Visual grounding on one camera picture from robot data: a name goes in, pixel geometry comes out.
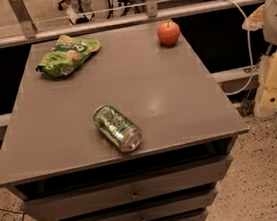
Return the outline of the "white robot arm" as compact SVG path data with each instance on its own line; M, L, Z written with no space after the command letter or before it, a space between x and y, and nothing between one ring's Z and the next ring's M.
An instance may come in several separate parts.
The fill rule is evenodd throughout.
M277 46L277 0L266 0L256 8L244 20L242 28L247 31L262 29L265 41ZM277 48L273 55L261 57L258 79L253 112L259 118L270 117L277 113Z

